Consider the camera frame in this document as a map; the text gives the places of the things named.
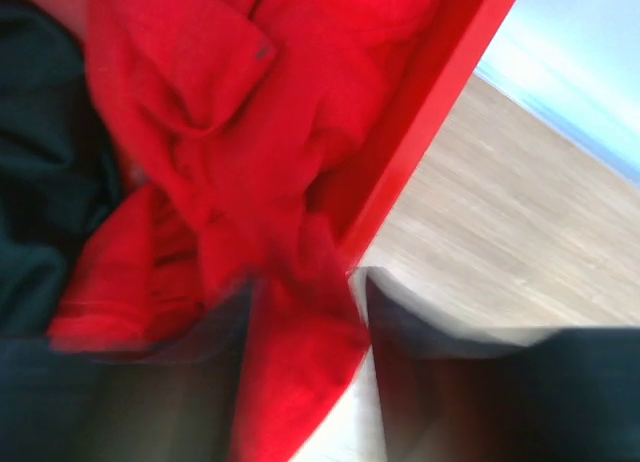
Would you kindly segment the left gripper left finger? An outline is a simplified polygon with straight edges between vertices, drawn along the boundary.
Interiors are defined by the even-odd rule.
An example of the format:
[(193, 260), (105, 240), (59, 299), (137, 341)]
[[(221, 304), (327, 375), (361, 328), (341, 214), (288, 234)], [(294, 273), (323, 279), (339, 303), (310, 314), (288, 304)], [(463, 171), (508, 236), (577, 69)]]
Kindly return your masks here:
[(252, 292), (147, 354), (2, 339), (2, 460), (228, 460)]

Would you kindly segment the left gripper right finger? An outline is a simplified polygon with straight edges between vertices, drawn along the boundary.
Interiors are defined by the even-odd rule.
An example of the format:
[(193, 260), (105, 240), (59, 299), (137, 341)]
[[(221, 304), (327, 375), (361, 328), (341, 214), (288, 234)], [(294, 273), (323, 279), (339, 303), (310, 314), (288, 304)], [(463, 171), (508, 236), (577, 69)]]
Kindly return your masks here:
[(391, 461), (635, 461), (639, 331), (489, 332), (363, 272)]

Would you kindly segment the red t shirt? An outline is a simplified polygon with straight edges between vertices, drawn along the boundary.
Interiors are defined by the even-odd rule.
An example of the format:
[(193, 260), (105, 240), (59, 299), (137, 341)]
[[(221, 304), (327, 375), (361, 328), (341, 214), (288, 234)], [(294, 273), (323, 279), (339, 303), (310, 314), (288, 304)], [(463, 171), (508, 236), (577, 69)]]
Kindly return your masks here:
[(89, 0), (86, 68), (147, 175), (91, 237), (49, 335), (147, 348), (255, 277), (231, 457), (286, 461), (368, 349), (316, 178), (378, 120), (435, 0)]

